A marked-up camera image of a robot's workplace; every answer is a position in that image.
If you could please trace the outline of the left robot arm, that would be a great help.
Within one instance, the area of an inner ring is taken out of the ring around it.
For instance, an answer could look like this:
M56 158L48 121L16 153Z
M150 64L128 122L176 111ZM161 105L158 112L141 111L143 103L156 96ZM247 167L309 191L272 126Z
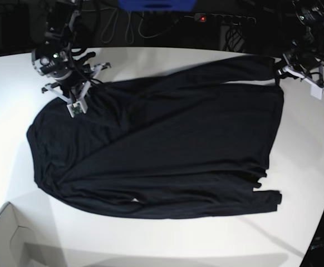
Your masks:
M279 79L293 78L310 85L310 95L324 96L324 1L291 1L303 33L276 63Z

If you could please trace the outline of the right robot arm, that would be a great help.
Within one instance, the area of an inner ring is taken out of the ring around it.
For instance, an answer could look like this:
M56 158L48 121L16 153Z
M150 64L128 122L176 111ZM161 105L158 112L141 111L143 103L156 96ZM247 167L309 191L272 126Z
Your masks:
M111 66L88 63L96 54L86 51L90 36L81 13L82 1L56 1L47 17L44 41L31 53L35 71L54 79L42 93L52 92L64 101L71 117L87 112L85 96L101 84L98 74Z

